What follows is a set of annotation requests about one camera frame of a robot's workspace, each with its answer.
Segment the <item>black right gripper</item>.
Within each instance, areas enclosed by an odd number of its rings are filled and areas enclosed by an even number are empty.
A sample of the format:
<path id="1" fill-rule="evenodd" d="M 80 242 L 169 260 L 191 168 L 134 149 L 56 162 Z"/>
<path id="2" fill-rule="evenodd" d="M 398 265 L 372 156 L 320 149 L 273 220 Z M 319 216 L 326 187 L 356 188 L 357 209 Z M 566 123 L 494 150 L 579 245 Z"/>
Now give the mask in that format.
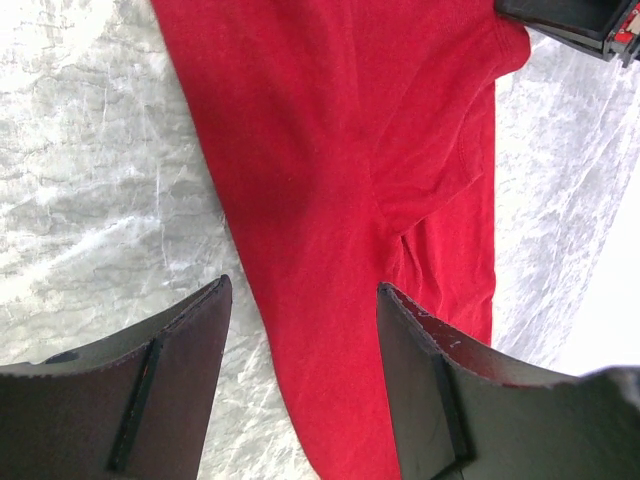
<path id="1" fill-rule="evenodd" d="M 634 0 L 496 0 L 500 15 L 604 61 L 639 59 L 639 3 Z"/>

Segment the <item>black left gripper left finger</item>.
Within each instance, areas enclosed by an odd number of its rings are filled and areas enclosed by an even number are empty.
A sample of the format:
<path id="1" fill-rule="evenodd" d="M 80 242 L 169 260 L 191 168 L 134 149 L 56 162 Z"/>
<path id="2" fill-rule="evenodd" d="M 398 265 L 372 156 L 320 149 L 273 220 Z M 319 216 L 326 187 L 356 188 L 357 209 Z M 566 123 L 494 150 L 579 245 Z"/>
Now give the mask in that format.
<path id="1" fill-rule="evenodd" d="M 40 363 L 1 369 L 5 479 L 193 479 L 229 330 L 222 276 Z"/>

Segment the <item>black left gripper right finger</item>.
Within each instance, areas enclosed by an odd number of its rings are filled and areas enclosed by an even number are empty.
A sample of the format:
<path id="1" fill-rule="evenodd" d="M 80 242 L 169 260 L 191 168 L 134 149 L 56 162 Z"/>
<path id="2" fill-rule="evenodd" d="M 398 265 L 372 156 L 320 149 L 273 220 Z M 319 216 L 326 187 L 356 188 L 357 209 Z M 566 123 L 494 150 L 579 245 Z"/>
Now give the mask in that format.
<path id="1" fill-rule="evenodd" d="M 382 284 L 377 326 L 405 479 L 635 479 L 639 371 L 585 376 L 496 351 Z"/>

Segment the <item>red t shirt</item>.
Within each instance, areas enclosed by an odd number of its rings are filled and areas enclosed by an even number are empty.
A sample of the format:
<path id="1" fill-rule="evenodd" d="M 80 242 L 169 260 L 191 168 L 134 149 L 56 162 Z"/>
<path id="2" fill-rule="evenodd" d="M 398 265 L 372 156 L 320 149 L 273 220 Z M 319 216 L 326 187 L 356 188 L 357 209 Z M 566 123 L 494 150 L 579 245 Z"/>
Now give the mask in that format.
<path id="1" fill-rule="evenodd" d="M 489 1 L 153 8 L 311 466 L 398 478 L 376 290 L 490 341 L 495 82 L 528 33 Z"/>

